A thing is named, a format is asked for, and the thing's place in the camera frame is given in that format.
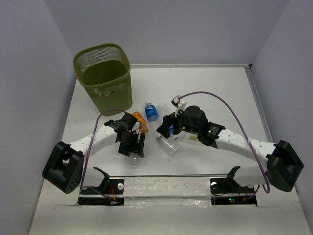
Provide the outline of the grey cap clear bottle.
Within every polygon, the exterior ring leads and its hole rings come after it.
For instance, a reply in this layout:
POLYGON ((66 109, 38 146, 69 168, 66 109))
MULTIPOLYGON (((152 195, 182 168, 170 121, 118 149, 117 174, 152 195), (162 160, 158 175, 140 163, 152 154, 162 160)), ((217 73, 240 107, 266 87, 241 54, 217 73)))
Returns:
POLYGON ((130 146, 128 149, 128 151, 129 151, 128 157, 130 158, 130 161, 134 162, 134 163, 137 163, 141 159, 143 159, 143 157, 138 156, 136 153, 136 144, 137 144, 137 142, 133 146, 130 146))

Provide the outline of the silver cap clear bottle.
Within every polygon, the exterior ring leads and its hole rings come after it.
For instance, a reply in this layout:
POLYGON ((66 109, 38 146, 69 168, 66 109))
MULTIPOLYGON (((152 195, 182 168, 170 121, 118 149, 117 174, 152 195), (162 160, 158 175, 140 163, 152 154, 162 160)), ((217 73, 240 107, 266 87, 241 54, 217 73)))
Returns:
POLYGON ((173 138, 166 139, 161 134, 156 137, 156 142, 159 148, 170 158, 176 158, 181 149, 181 146, 173 138))

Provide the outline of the orange label plastic bottle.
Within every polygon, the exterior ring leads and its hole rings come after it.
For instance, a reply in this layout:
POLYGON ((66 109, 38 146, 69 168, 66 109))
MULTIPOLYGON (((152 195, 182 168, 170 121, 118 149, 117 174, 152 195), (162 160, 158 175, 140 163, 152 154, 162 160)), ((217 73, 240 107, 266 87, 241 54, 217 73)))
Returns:
POLYGON ((146 134, 149 131, 149 129, 148 129, 146 121, 143 118, 143 116, 141 115, 141 113, 140 112, 134 112, 134 113, 132 113, 132 115, 140 122, 140 127, 139 127, 140 133, 146 134))

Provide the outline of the red cap clear bottle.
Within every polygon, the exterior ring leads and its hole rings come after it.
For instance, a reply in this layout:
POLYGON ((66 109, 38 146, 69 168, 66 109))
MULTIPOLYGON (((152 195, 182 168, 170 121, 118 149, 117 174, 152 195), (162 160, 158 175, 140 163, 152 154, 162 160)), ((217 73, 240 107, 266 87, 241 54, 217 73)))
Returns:
POLYGON ((94 93, 97 97, 104 98, 111 95, 111 90, 96 88, 94 89, 94 93))

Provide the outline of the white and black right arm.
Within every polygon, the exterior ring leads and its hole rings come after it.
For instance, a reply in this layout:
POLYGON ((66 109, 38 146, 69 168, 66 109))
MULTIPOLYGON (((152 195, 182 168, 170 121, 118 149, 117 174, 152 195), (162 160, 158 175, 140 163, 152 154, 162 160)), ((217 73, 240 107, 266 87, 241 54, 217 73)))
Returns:
POLYGON ((256 167, 235 166, 231 169, 225 180, 225 186, 231 192, 236 192, 241 187, 266 183, 281 191, 290 192, 304 167, 289 142, 246 139, 222 125, 209 122, 205 112, 198 106, 189 106, 185 110, 165 115, 157 132, 169 138, 171 126, 175 135, 180 132, 194 134, 206 146, 256 161, 256 167))

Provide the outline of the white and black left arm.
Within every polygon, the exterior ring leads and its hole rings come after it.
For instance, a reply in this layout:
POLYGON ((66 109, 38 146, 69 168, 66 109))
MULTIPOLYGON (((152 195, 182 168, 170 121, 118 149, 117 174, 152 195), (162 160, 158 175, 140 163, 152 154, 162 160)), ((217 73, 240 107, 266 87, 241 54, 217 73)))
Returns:
POLYGON ((109 120, 101 128, 95 127, 93 132, 77 141, 58 142, 43 169, 42 176, 65 194, 91 189, 96 193, 104 193, 110 185, 110 176, 102 169, 89 167, 89 159, 107 146, 118 143, 118 153, 124 156, 137 154, 144 156, 145 134, 134 127, 138 119, 125 113, 119 120, 109 120))

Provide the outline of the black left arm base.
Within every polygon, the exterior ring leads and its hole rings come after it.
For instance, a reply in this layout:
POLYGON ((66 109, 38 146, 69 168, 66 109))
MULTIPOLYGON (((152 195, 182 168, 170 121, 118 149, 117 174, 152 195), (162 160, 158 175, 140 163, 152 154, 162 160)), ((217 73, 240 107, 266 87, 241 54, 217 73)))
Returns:
POLYGON ((123 206, 125 179, 113 177, 99 187, 85 187, 79 194, 81 206, 123 206))

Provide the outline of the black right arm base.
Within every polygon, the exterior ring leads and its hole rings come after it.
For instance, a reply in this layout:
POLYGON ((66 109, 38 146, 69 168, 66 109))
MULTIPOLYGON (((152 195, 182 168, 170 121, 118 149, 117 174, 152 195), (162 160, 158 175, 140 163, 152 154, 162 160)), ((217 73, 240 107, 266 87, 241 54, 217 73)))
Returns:
POLYGON ((257 205, 255 189, 241 187, 227 178, 210 179, 211 204, 217 205, 257 205))

